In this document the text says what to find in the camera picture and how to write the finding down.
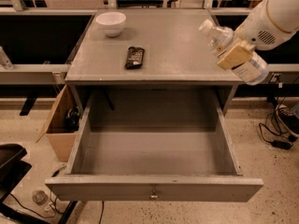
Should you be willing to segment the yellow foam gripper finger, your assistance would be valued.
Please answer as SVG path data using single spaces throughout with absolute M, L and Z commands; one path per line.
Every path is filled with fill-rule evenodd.
M 233 44 L 218 60 L 217 65 L 224 69 L 232 69 L 250 60 L 253 56 L 255 46 L 245 40 Z

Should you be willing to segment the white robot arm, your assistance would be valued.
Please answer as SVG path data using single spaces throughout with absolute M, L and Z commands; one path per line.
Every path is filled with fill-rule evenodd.
M 233 44 L 217 62 L 224 70 L 249 61 L 254 49 L 271 50 L 299 29 L 299 0 L 263 0 L 236 28 Z

